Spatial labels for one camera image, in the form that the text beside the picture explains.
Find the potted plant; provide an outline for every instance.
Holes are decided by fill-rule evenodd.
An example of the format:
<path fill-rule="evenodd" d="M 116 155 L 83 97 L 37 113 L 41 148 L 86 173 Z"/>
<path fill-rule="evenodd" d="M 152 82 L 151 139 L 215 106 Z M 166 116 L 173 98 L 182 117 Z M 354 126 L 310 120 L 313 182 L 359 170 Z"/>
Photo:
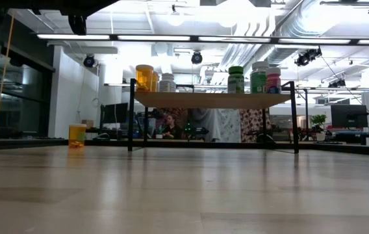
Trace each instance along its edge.
<path fill-rule="evenodd" d="M 163 131 L 165 128 L 165 125 L 160 125 L 158 128 L 156 128 L 156 139 L 163 139 Z"/>
<path fill-rule="evenodd" d="M 311 122 L 316 125 L 316 138 L 317 141 L 324 141 L 326 133 L 323 131 L 323 124 L 326 123 L 327 116 L 325 114 L 317 114 L 311 117 Z"/>

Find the window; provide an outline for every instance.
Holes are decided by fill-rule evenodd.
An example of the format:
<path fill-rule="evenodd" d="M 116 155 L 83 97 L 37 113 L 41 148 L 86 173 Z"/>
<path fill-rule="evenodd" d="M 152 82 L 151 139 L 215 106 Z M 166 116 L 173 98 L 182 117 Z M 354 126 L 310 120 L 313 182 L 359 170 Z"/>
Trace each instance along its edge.
<path fill-rule="evenodd" d="M 48 104 L 2 94 L 0 106 L 0 138 L 47 134 Z"/>
<path fill-rule="evenodd" d="M 15 60 L 0 57 L 0 86 L 3 78 L 4 63 L 7 62 L 3 82 L 3 93 L 19 97 L 49 102 L 50 80 L 42 72 Z"/>
<path fill-rule="evenodd" d="M 46 137 L 51 74 L 0 56 L 0 87 L 7 63 L 0 106 L 0 138 Z"/>

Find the computer monitor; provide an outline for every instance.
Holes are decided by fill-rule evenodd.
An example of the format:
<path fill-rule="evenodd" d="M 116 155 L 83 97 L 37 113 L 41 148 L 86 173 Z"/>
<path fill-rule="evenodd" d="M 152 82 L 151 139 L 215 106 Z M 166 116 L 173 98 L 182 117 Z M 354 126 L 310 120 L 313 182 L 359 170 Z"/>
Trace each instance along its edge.
<path fill-rule="evenodd" d="M 103 123 L 125 123 L 127 121 L 128 103 L 106 105 L 103 109 Z"/>
<path fill-rule="evenodd" d="M 333 127 L 368 127 L 366 105 L 332 105 Z"/>

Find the woman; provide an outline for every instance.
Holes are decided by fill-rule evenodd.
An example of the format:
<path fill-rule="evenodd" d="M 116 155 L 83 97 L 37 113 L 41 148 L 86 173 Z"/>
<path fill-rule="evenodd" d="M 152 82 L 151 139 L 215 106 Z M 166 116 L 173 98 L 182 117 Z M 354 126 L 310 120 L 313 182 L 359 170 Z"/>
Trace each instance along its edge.
<path fill-rule="evenodd" d="M 176 117 L 167 115 L 166 128 L 163 130 L 163 139 L 182 139 L 182 129 L 175 124 Z"/>

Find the pink bottle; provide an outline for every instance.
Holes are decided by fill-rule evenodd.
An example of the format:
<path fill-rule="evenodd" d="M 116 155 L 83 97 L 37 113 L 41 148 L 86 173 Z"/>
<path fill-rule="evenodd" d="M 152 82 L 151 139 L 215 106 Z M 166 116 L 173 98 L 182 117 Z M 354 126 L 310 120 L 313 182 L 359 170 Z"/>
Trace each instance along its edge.
<path fill-rule="evenodd" d="M 280 94 L 281 93 L 281 70 L 280 68 L 268 68 L 266 70 L 267 75 L 267 94 Z"/>

